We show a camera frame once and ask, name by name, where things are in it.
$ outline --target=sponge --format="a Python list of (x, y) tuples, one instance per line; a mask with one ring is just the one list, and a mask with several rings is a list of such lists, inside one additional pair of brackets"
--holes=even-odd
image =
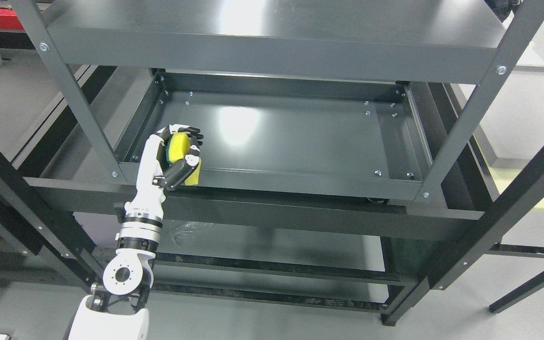
[[(168, 143), (167, 147), (167, 161), (169, 164), (173, 164), (181, 159), (184, 159), (184, 156), (188, 153), (190, 149), (190, 138), (188, 138), (188, 133), (176, 133), (171, 136), (171, 140)], [(201, 161), (196, 166), (195, 172), (190, 175), (184, 185), (198, 185), (198, 177), (201, 173)]]

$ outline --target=shelving unit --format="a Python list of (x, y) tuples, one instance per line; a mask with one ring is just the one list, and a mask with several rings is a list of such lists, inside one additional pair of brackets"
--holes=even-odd
[[(364, 275), (387, 284), (385, 303), (255, 292), (236, 298), (376, 312), (395, 325), (544, 196), (543, 176), (519, 177), (493, 203), (470, 142), (542, 23), (544, 0), (525, 1), (507, 31), (482, 0), (262, 0), (242, 7), (231, 0), (57, 0), (43, 13), (30, 0), (11, 4), (112, 175), (97, 184), (25, 179), (49, 206), (113, 213), (112, 203), (133, 196), (134, 156), (145, 136), (181, 120), (205, 134), (203, 181), (170, 193), (166, 217), (382, 237), (385, 272), (354, 277), (327, 267), (302, 275), (360, 282)], [(153, 69), (118, 138), (104, 135), (68, 64)], [(477, 87), (458, 110), (447, 88), (427, 82)], [(544, 159), (529, 167), (520, 176), (544, 173)], [(517, 187), (524, 182), (525, 189)], [(74, 246), (65, 245), (71, 258), (91, 259)], [(250, 265), (266, 271), (268, 263)], [(277, 265), (280, 272), (296, 266)], [(156, 287), (228, 297), (209, 288)]]

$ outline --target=mounting hole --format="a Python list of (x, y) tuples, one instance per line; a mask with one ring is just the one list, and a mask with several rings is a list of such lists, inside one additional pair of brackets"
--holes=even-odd
[(129, 278), (129, 269), (123, 267), (115, 274), (115, 278), (119, 282), (125, 282)]

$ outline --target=lower shelf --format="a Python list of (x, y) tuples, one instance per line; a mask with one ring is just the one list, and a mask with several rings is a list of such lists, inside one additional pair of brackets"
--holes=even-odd
[(115, 152), (131, 178), (147, 137), (181, 123), (205, 135), (202, 186), (410, 200), (429, 157), (406, 92), (390, 83), (159, 73)]

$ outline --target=robotic hand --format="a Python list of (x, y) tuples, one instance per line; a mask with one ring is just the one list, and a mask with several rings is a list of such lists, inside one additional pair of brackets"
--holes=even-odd
[[(190, 146), (183, 159), (162, 167), (159, 158), (176, 133), (186, 133)], [(95, 282), (91, 295), (82, 299), (69, 331), (69, 340), (144, 340), (149, 312), (145, 308), (153, 287), (153, 260), (161, 239), (164, 190), (175, 190), (199, 166), (200, 130), (188, 125), (169, 125), (152, 134), (145, 143), (132, 202), (116, 206), (121, 231), (117, 234), (115, 258), (106, 266), (103, 284)], [(112, 314), (111, 297), (129, 297), (135, 314)]]

